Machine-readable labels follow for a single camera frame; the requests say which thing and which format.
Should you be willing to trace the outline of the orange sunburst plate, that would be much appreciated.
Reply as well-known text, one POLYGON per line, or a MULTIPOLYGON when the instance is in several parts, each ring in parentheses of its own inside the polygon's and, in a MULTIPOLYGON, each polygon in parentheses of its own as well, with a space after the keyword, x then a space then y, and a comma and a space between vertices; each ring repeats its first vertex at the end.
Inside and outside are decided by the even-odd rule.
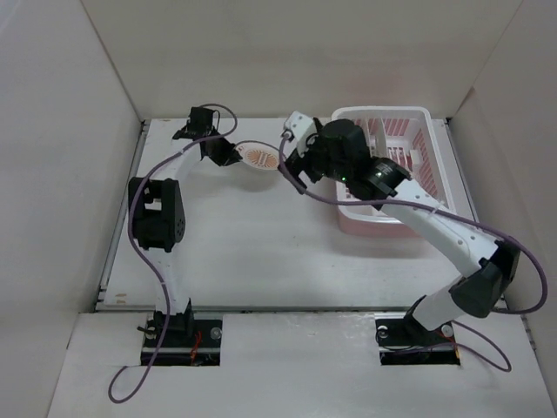
POLYGON ((279 168, 279 149, 262 141, 240 141, 235 146, 241 162, 259 171, 276 171, 279 168))

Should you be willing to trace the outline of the green red rimmed plate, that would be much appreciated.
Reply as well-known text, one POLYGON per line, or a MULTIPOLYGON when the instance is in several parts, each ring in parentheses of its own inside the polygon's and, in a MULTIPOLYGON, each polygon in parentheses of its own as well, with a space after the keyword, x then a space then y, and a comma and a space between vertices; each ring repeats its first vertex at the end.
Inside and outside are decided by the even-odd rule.
POLYGON ((386 143, 386 129, 382 118, 376 119, 375 138, 378 156, 386 157, 388 148, 386 143))

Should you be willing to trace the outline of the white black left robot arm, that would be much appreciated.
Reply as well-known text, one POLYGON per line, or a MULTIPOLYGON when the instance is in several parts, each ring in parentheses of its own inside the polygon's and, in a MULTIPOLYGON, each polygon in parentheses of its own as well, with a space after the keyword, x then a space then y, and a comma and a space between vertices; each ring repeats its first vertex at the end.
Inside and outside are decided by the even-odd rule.
POLYGON ((205 158, 218 166, 239 162, 235 145, 226 139, 237 127, 236 115, 224 105, 192 107, 163 159, 128 183, 127 233, 157 280, 153 321, 159 340, 167 337, 183 346, 195 332, 190 291, 178 266, 178 245, 186 233, 181 183, 205 158))

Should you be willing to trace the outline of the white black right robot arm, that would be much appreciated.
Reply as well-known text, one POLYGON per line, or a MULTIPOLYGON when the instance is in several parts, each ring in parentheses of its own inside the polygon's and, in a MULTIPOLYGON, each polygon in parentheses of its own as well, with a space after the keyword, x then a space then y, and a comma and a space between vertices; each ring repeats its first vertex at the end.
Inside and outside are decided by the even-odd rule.
POLYGON ((279 169, 301 192, 322 178, 343 183, 358 201, 397 219, 424 238, 448 260, 459 277, 439 291, 413 303, 399 331, 423 345, 434 331, 468 314, 486 318, 508 288, 518 265, 520 249, 467 224, 443 216, 444 204, 427 192, 410 172, 393 160, 374 157, 363 129, 349 119, 325 125, 317 118, 294 112, 284 123, 283 144, 295 144, 279 169))

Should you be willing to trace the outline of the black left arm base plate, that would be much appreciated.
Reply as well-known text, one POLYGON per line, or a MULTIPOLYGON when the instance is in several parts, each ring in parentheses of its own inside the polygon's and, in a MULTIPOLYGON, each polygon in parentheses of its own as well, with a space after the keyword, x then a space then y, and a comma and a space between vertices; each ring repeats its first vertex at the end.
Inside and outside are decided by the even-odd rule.
POLYGON ((191 336, 168 330, 154 366, 216 367, 220 365, 223 321, 195 320, 191 336))

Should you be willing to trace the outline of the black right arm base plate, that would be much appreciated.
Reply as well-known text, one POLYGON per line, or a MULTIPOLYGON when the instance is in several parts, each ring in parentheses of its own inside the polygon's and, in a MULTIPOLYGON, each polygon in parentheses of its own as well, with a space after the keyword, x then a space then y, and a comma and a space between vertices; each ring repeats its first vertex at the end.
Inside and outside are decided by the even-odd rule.
POLYGON ((428 331, 400 316, 378 315, 375 328, 382 366, 460 365, 451 322, 428 331))

